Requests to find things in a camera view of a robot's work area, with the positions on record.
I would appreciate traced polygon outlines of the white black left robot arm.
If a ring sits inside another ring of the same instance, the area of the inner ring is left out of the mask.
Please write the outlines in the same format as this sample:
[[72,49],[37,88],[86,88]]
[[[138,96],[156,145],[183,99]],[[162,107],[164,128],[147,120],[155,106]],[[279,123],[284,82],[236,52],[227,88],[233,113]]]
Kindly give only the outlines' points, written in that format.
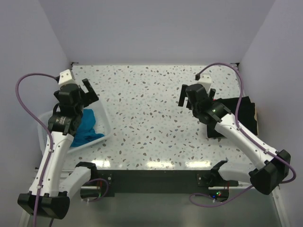
[[42,125],[47,133],[43,159],[30,189],[18,197],[18,205],[32,215],[34,224],[38,216],[63,219],[71,198],[80,187],[84,184],[94,185],[98,181],[96,165],[80,162],[60,182],[63,164],[80,126],[83,109],[99,100],[88,79],[82,82],[87,92],[76,83],[62,85],[55,91],[58,103],[53,108],[48,124]]

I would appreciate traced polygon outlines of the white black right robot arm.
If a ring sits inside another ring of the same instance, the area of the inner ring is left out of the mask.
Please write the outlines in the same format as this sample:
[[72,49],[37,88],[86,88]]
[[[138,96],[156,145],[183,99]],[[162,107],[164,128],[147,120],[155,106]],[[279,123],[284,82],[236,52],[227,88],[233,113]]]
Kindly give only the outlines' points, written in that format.
[[252,186],[264,195],[269,195],[288,176],[291,155],[286,150],[277,151],[261,141],[221,102],[213,99],[215,90],[207,93],[201,84],[182,85],[178,105],[192,110],[193,116],[201,123],[229,139],[253,164],[244,168],[224,162],[222,167],[211,173],[211,181],[217,186],[226,181],[240,181]]

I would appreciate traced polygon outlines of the blue t shirt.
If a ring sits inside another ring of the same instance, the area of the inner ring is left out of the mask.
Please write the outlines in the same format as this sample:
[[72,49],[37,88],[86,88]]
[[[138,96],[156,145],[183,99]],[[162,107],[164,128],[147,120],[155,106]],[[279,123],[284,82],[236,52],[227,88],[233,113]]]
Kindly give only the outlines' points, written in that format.
[[100,139],[105,135],[96,133],[94,126],[96,124],[95,115],[92,109],[84,109],[80,126],[74,136],[71,147],[79,147],[94,140]]

